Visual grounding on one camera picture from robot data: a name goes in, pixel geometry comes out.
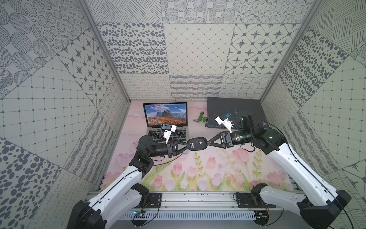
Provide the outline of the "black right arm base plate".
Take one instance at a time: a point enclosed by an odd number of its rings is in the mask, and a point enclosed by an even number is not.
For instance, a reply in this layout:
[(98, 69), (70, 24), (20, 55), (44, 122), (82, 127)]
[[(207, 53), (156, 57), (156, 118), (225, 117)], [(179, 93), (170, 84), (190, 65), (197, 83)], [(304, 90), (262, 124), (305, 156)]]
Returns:
[(236, 192), (233, 194), (239, 209), (275, 209), (276, 205), (266, 204), (259, 195), (250, 192)]

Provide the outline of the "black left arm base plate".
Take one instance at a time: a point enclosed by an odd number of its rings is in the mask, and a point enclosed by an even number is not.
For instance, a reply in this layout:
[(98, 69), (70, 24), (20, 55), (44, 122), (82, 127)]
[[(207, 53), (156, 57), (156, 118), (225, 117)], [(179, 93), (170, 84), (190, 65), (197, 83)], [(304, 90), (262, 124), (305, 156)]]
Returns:
[(161, 207), (162, 193), (143, 194), (137, 208), (159, 209)]

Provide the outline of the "silver open laptop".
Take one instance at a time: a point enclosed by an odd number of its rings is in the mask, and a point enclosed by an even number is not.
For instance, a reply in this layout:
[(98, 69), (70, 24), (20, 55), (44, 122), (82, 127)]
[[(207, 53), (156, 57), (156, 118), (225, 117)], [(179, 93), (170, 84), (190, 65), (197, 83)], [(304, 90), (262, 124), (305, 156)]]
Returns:
[(188, 139), (188, 104), (176, 103), (144, 103), (144, 115), (147, 123), (147, 135), (155, 142), (165, 142), (165, 128), (176, 126), (170, 140), (186, 141)]

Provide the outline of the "dark grey network switch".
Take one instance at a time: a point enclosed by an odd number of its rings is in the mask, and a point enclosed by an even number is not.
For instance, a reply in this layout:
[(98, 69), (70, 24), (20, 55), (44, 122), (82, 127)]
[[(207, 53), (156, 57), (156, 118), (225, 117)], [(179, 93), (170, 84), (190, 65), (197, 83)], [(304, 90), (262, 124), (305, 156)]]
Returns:
[(240, 129), (241, 117), (249, 115), (253, 118), (256, 125), (262, 124), (265, 129), (269, 128), (259, 100), (209, 97), (207, 99), (207, 110), (208, 121), (205, 125), (207, 128), (224, 129), (225, 126), (219, 125), (215, 118), (219, 116), (224, 120), (227, 115), (229, 115), (228, 120), (233, 122), (234, 129)]

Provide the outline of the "green crimping tool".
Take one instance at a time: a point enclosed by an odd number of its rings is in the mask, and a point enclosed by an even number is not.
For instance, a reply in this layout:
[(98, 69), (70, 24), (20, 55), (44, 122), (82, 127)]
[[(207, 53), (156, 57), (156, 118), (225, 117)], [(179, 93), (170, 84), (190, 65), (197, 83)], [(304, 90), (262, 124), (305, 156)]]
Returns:
[(204, 123), (206, 123), (207, 121), (208, 121), (208, 118), (207, 117), (205, 117), (204, 116), (204, 112), (202, 111), (202, 112), (200, 112), (200, 115), (199, 115), (199, 117), (197, 118), (197, 119), (194, 119), (193, 121), (194, 122), (204, 122)]

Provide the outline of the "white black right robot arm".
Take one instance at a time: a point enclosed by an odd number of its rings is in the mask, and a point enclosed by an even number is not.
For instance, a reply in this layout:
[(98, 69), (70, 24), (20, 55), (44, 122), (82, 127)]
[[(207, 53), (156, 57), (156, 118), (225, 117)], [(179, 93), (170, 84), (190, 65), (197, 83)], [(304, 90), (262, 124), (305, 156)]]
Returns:
[(323, 180), (292, 148), (284, 134), (273, 128), (256, 125), (249, 115), (241, 117), (238, 130), (229, 115), (215, 118), (227, 131), (208, 140), (208, 145), (229, 148), (250, 143), (276, 161), (303, 190), (303, 195), (292, 194), (258, 183), (251, 189), (252, 205), (275, 205), (299, 215), (313, 229), (328, 229), (351, 201), (345, 190), (338, 190)]

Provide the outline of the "aluminium mounting rail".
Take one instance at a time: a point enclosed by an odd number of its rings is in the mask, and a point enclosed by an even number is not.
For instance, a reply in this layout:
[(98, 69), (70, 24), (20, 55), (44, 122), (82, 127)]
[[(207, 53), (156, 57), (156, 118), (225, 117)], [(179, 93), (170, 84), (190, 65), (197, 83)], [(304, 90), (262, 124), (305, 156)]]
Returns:
[[(233, 199), (235, 192), (219, 191), (219, 192), (168, 192), (162, 193), (161, 207), (162, 212), (179, 212), (179, 211), (206, 211), (206, 212), (241, 212), (241, 211), (254, 211), (254, 212), (266, 212), (266, 209), (239, 209), (236, 201)], [(275, 202), (266, 200), (266, 204), (276, 205), (275, 209), (270, 210), (282, 210), (284, 201), (281, 204), (275, 204)], [(137, 211), (137, 206), (129, 208), (129, 211)], [(142, 209), (143, 211), (157, 210), (157, 209)]]

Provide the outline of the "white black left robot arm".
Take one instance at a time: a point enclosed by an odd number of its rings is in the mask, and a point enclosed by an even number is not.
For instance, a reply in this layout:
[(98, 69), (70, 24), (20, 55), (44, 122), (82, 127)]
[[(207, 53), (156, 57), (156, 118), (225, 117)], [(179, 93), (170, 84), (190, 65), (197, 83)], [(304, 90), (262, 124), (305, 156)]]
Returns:
[(123, 214), (147, 203), (149, 190), (140, 181), (154, 165), (153, 157), (176, 156), (193, 149), (193, 139), (187, 142), (154, 142), (145, 135), (139, 139), (136, 153), (126, 170), (104, 191), (88, 202), (79, 201), (73, 207), (67, 225), (69, 229), (109, 229)]

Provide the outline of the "black wireless mouse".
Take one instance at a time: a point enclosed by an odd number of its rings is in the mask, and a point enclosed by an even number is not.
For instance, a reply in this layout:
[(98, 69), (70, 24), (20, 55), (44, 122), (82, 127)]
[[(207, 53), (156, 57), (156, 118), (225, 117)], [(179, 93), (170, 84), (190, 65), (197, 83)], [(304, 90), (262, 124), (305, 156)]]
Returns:
[(187, 141), (188, 149), (190, 151), (205, 150), (208, 146), (207, 139), (205, 137), (196, 137)]

